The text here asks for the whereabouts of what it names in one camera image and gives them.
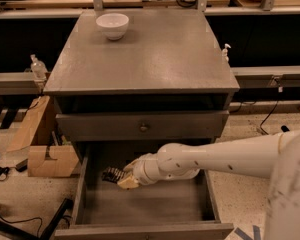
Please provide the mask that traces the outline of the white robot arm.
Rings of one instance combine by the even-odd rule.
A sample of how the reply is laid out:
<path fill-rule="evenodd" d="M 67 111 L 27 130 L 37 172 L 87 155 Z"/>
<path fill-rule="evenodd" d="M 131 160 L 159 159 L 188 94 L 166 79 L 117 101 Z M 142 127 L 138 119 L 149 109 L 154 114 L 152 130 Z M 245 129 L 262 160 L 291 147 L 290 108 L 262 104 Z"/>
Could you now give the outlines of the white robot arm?
<path fill-rule="evenodd" d="M 169 143 L 128 164 L 118 185 L 191 179 L 201 169 L 268 178 L 263 240 L 300 240 L 300 130 L 202 146 Z"/>

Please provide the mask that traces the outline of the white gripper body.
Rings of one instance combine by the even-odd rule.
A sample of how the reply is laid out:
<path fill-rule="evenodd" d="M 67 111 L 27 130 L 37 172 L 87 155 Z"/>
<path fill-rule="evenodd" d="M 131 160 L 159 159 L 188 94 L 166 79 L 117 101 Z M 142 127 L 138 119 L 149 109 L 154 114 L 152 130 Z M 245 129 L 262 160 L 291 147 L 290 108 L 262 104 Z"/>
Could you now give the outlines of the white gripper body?
<path fill-rule="evenodd" d="M 133 176 L 141 185 L 151 185 L 163 179 L 155 154 L 145 154 L 135 160 Z"/>

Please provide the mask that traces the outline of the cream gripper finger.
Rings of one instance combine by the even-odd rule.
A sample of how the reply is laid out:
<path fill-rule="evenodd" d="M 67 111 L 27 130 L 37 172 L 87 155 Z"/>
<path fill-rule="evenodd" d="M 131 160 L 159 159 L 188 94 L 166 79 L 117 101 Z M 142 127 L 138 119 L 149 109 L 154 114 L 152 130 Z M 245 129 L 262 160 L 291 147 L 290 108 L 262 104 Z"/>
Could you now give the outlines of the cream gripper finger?
<path fill-rule="evenodd" d="M 123 168 L 123 171 L 125 171 L 125 172 L 132 171 L 134 166 L 137 164 L 137 162 L 138 162 L 138 159 L 133 160 L 132 162 L 130 162 Z"/>
<path fill-rule="evenodd" d="M 139 183 L 134 177 L 127 177 L 127 178 L 120 180 L 117 183 L 117 185 L 119 187 L 121 187 L 122 189 L 129 190 L 129 189 L 137 188 L 139 186 Z"/>

